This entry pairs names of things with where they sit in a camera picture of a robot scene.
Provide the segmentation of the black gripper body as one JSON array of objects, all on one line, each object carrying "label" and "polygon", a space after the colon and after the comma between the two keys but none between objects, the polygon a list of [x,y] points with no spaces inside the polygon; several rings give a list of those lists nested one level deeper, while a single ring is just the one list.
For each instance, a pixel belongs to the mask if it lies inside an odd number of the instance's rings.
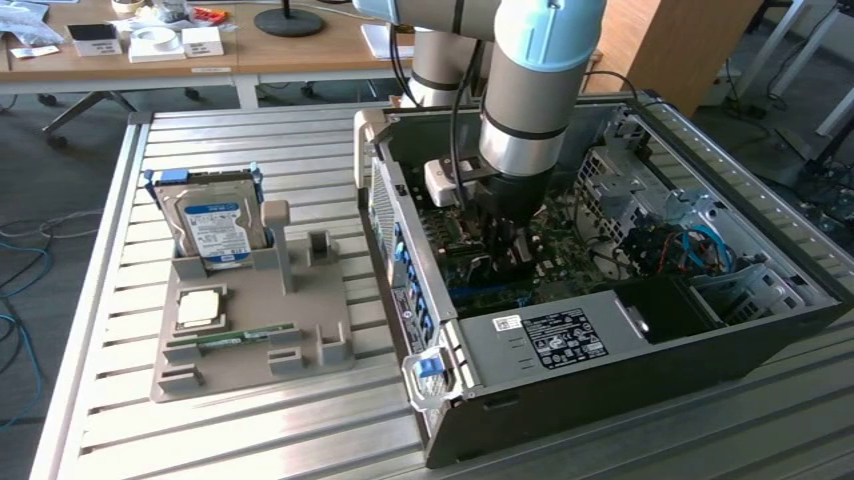
[{"label": "black gripper body", "polygon": [[540,209],[551,172],[532,176],[496,174],[478,181],[475,202],[496,219],[528,225]]}]

